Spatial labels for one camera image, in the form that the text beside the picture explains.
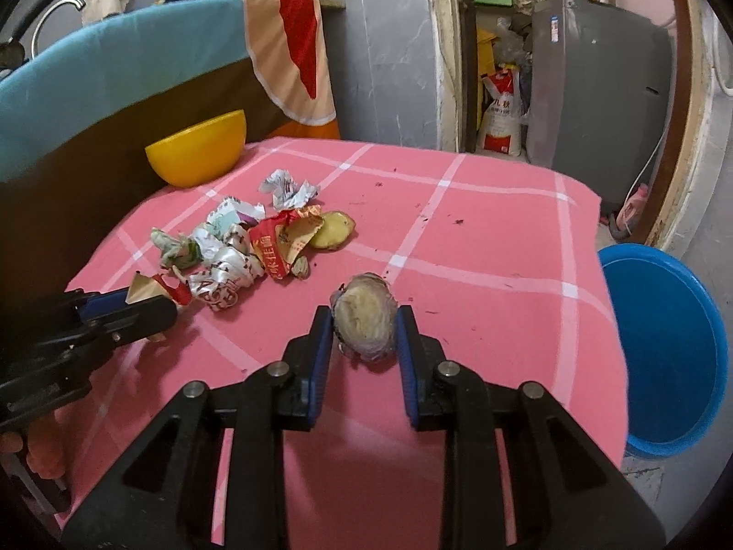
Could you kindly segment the person's left hand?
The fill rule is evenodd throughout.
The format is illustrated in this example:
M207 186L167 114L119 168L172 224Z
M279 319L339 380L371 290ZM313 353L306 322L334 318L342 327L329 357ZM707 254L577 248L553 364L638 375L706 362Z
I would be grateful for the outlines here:
M27 465L42 479L57 479L66 472L62 429L53 413L33 421L25 436L14 431L1 433L1 452L27 450Z

